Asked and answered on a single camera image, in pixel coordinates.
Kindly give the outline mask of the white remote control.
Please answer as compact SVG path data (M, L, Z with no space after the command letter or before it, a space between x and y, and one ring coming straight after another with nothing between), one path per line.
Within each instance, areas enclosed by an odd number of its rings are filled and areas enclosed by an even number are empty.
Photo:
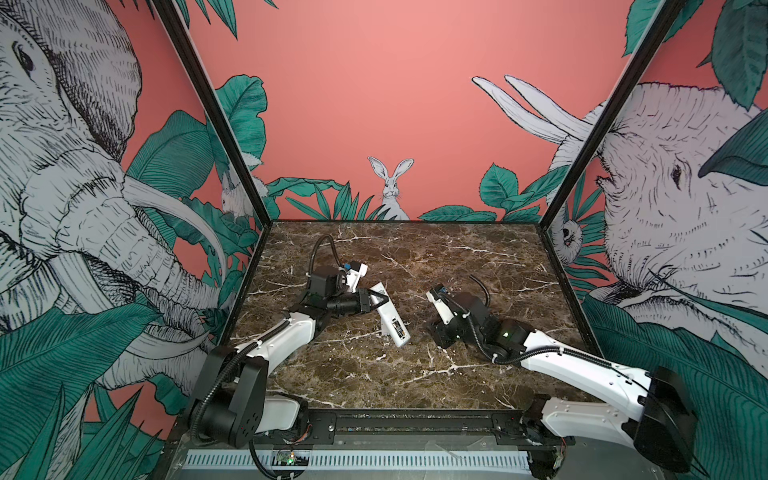
M411 335L394 306L391 296L382 282L373 285L371 291L386 298L384 303L375 309L380 317L382 331L390 335L396 347L404 346L410 341Z

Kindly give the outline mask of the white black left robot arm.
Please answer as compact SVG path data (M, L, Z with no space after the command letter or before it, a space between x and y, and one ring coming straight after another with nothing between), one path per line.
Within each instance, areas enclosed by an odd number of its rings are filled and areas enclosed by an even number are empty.
M300 347L313 341L332 318L369 313L388 297L358 283L368 266L352 261L318 267L280 321L256 339L214 348L206 357L183 419L197 445L241 448L262 433L299 432L308 425L302 400L269 394L269 375Z

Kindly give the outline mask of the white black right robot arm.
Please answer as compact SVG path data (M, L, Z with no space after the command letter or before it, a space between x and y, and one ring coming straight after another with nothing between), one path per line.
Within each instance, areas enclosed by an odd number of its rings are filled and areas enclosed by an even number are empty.
M692 470L698 418L683 378L658 367L649 372L600 358L555 340L517 320L501 320L490 299L451 294L439 285L427 293L439 318L431 326L435 343L457 341L477 348L490 363L548 375L594 396L568 402L547 395L521 422L543 437L585 437L633 448L673 473Z

